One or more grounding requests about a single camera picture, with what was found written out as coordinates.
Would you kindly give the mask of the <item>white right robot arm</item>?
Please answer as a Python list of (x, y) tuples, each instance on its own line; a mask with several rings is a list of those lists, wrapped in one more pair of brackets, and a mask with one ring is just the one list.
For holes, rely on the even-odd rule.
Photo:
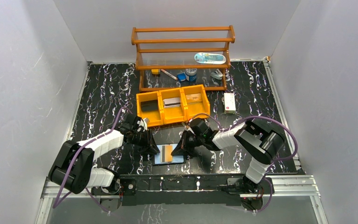
[(250, 118), (227, 130), (213, 130), (201, 118), (192, 119), (188, 130), (182, 133), (172, 156), (193, 156), (194, 149), (204, 146), (210, 151), (241, 145), (252, 160), (244, 175), (244, 188), (256, 193), (262, 188), (262, 179), (285, 144), (284, 138), (271, 128), (264, 129)]

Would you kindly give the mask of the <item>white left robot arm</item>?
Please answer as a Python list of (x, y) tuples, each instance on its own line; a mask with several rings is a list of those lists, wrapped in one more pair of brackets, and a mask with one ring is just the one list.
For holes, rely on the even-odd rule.
[(124, 144), (137, 146), (141, 155), (160, 152), (147, 122), (139, 116), (127, 114), (114, 128), (95, 137), (64, 142), (48, 179), (74, 194), (99, 187), (109, 194), (115, 194), (121, 187), (119, 173), (110, 168), (94, 168), (93, 164), (99, 157)]

